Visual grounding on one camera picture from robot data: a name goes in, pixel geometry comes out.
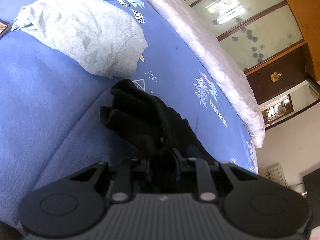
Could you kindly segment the white perforated basket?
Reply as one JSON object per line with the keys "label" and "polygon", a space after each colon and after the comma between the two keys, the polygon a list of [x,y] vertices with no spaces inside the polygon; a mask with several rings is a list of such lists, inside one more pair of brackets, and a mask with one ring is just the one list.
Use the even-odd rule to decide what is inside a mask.
{"label": "white perforated basket", "polygon": [[268,169],[268,177],[271,181],[287,187],[287,181],[284,176],[283,166],[277,164]]}

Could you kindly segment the light pink quilt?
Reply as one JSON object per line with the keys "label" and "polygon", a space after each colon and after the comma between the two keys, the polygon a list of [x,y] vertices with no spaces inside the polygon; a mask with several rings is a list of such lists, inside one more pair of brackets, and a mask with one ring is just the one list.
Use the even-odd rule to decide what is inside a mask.
{"label": "light pink quilt", "polygon": [[265,139],[265,125],[247,77],[217,38],[184,0],[147,0],[176,30],[206,68],[244,123],[256,148]]}

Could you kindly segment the grey folded garment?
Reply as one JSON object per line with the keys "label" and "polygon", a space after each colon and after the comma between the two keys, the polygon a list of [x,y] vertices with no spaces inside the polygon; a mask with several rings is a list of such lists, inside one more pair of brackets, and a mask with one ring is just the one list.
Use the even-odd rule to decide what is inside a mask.
{"label": "grey folded garment", "polygon": [[21,7],[12,30],[21,30],[101,77],[131,78],[148,44],[143,29],[103,0],[37,0]]}

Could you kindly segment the black pants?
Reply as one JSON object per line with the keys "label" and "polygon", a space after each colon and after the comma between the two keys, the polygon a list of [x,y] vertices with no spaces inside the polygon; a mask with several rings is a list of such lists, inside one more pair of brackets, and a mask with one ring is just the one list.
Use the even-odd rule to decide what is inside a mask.
{"label": "black pants", "polygon": [[160,98],[138,89],[129,79],[117,82],[110,93],[112,106],[101,107],[100,120],[149,160],[151,188],[156,193],[176,189],[176,151],[183,158],[201,158],[209,165],[217,165],[188,120]]}

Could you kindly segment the blue patterned bed cover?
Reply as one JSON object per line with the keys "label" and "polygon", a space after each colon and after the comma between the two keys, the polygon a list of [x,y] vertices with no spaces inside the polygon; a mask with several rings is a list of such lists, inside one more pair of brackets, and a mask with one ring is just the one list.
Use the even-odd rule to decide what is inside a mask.
{"label": "blue patterned bed cover", "polygon": [[[36,0],[1,0],[1,19],[12,22]],[[123,8],[127,0],[103,0]],[[174,28],[146,0],[136,14],[148,43],[133,77],[136,87],[162,99],[189,121],[218,161],[252,172],[257,158],[233,106]],[[1,221],[19,229],[21,199],[39,187],[93,163],[111,165],[137,155],[100,122],[116,79],[81,66],[23,31],[1,38]]]}

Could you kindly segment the dark wooden door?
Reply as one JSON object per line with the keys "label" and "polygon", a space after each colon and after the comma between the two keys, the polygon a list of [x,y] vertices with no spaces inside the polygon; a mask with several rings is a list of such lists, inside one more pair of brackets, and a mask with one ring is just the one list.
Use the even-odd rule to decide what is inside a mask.
{"label": "dark wooden door", "polygon": [[300,46],[247,76],[259,105],[305,80],[307,51],[306,44]]}

